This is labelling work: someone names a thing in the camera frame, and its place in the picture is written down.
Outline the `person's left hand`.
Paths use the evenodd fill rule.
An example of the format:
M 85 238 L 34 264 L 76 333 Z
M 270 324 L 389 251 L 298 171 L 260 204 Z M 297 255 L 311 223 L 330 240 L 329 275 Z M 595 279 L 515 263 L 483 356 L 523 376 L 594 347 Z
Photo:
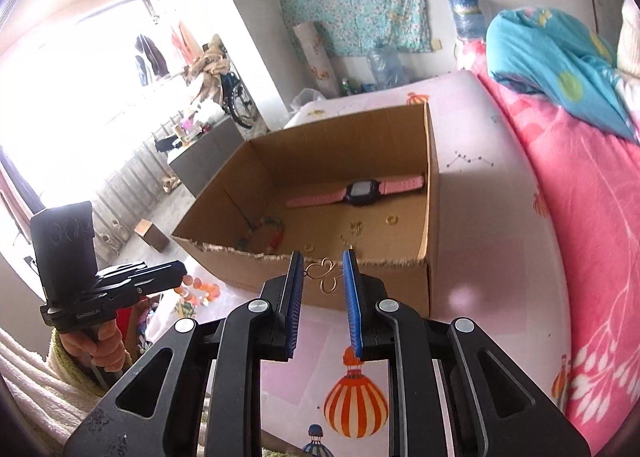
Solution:
M 108 373 L 117 373 L 125 366 L 128 353 L 116 321 L 102 324 L 93 338 L 75 331 L 62 333 L 60 340 L 66 353 L 81 366 L 96 366 Z

